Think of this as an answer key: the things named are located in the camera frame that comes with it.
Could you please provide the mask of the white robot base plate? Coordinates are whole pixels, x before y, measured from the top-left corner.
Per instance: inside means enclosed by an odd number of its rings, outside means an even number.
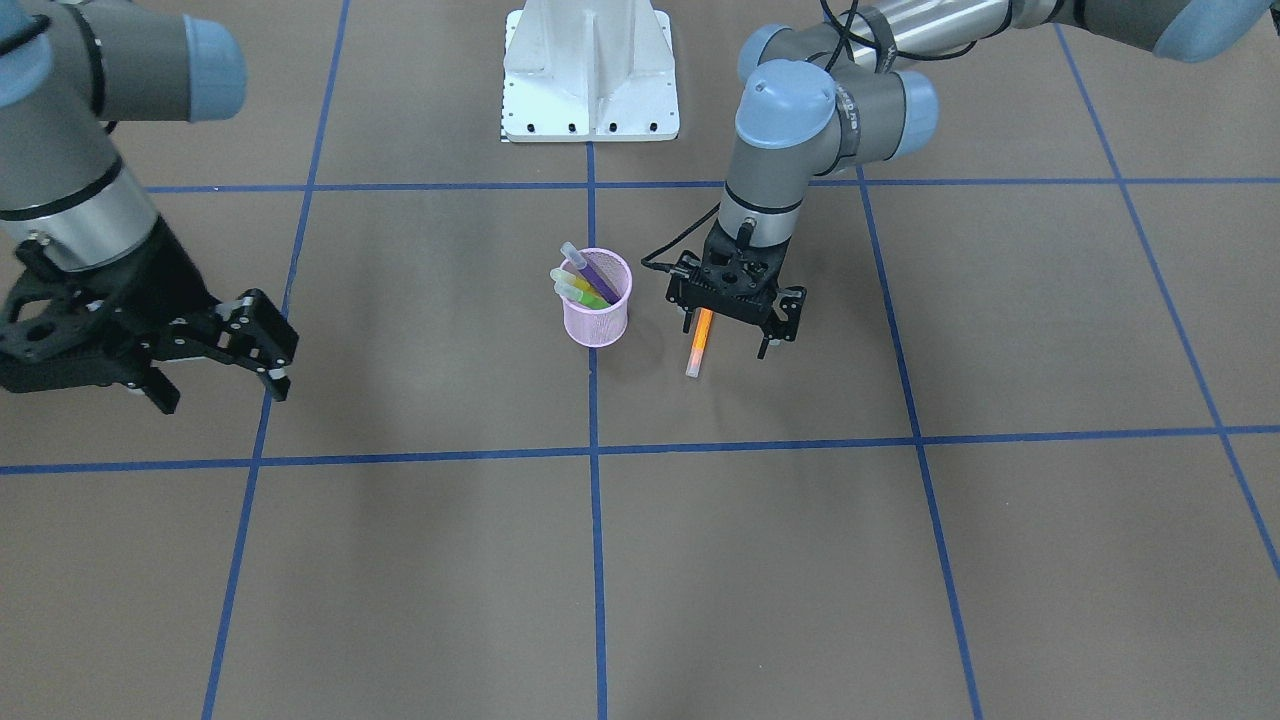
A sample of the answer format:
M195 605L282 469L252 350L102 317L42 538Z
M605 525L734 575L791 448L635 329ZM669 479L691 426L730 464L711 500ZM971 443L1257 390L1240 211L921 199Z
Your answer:
M678 137L672 22L652 3L526 1L504 32L503 141Z

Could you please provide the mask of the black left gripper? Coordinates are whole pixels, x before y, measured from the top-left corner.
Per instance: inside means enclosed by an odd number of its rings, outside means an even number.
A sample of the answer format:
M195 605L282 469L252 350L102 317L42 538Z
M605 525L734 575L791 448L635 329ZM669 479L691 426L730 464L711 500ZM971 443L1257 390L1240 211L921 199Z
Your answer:
M756 357L769 347L794 342L797 336L806 288L780 287L778 277L790 242L768 247L741 245L717 222L704 242L704 256L685 251L669 270L666 299L681 306L682 332L696 325L698 309L762 327Z

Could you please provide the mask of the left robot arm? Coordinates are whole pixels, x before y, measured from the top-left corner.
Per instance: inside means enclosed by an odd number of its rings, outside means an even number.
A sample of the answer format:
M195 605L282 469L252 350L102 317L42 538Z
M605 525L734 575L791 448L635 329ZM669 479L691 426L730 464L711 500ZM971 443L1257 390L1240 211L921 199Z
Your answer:
M703 251L645 268L691 331L707 314L756 327L760 351L794 341L806 291L780 273L812 179L923 149L940 100L916 63L947 61L1010 29L1069 26L1183 63L1238 42L1275 1L854 1L818 26L765 26L739 54L742 94Z

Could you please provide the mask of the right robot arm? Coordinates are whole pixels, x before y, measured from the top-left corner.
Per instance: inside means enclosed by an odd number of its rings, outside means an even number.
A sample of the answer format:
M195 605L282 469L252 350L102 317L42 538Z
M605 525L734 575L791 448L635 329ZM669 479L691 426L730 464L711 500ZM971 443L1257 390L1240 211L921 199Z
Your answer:
M298 333L260 290L221 301L109 135L225 120L247 65L225 27L133 1L5 1L1 219L22 273L3 300L13 393L119 384L174 413L161 363L207 357L287 397Z

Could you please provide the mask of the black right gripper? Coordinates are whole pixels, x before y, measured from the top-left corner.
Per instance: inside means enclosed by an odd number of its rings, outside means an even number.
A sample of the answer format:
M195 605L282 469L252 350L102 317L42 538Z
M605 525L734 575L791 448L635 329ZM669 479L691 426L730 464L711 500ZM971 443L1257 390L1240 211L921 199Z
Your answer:
M300 336L261 291L219 304L159 218L124 258L81 272L58 268L52 237L32 231L15 249L24 270L3 301L3 388L33 393L120 384L172 415L180 391L154 365L205 357L256 374L283 402Z

